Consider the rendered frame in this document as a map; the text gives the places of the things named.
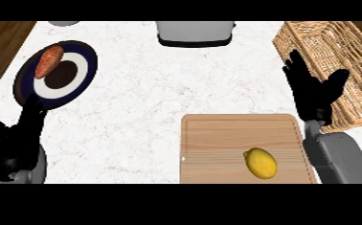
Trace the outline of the grey toaster appliance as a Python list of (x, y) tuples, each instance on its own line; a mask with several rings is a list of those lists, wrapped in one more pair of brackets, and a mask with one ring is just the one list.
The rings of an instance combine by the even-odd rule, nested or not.
[(156, 21), (155, 25), (159, 44), (181, 48), (226, 46), (236, 26), (233, 21)]

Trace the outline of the brown wooden surface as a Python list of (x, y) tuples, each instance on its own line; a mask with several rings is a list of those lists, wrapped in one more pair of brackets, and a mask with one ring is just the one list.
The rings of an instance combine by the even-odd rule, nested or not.
[(35, 21), (0, 21), (0, 78), (34, 26)]

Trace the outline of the navy and white plate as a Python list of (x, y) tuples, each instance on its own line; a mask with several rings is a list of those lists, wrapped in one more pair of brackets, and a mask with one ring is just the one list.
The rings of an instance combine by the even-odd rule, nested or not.
[(85, 90), (97, 71), (97, 55), (93, 48), (76, 40), (53, 43), (60, 46), (63, 56), (59, 64), (41, 78), (35, 78), (35, 69), (47, 46), (26, 59), (16, 72), (13, 95), (19, 105), (28, 96), (35, 94), (45, 110), (51, 110), (71, 102)]

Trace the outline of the wicker basket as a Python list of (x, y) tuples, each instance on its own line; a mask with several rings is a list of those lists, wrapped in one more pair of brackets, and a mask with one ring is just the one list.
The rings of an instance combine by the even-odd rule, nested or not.
[(319, 80), (348, 70), (344, 93), (332, 103), (332, 123), (323, 133), (362, 126), (362, 32), (350, 21), (285, 21), (273, 44), (282, 60), (297, 50)]

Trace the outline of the grey round object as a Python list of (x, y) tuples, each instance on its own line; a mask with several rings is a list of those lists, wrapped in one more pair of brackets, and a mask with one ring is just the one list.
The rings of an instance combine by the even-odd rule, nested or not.
[(72, 26), (78, 23), (79, 21), (48, 21), (48, 23), (56, 26), (56, 27), (66, 27)]

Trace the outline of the yellow lemon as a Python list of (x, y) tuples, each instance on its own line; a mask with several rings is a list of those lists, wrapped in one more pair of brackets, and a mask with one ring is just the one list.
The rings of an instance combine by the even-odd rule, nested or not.
[(246, 168), (260, 179), (270, 179), (277, 173), (277, 162), (271, 154), (254, 147), (243, 153)]

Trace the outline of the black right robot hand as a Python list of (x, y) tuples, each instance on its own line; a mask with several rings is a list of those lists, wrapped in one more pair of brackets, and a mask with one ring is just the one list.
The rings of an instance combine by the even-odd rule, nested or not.
[(348, 70), (338, 69), (325, 81), (319, 81), (310, 74), (298, 51), (292, 50), (282, 71), (292, 91), (300, 119), (304, 122), (316, 120), (323, 122), (323, 125), (329, 125), (332, 123), (331, 104), (342, 95)]

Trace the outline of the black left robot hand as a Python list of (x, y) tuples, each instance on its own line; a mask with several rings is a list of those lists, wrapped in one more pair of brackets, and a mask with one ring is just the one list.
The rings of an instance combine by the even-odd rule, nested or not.
[(38, 96), (31, 94), (16, 124), (0, 122), (0, 182), (11, 182), (14, 174), (37, 166), (45, 115)]

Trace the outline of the wooden cutting board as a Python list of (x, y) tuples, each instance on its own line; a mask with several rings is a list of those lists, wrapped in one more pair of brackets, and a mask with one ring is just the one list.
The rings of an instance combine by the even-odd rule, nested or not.
[[(243, 153), (264, 149), (277, 173), (257, 178)], [(297, 120), (289, 114), (187, 114), (180, 120), (180, 182), (313, 184), (313, 168), (303, 148)]]

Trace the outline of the orange carrot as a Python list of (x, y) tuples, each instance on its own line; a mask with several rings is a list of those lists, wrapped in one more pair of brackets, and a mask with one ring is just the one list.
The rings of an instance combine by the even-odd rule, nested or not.
[(63, 56), (63, 49), (60, 46), (50, 47), (40, 58), (35, 69), (35, 79), (41, 79), (53, 70)]

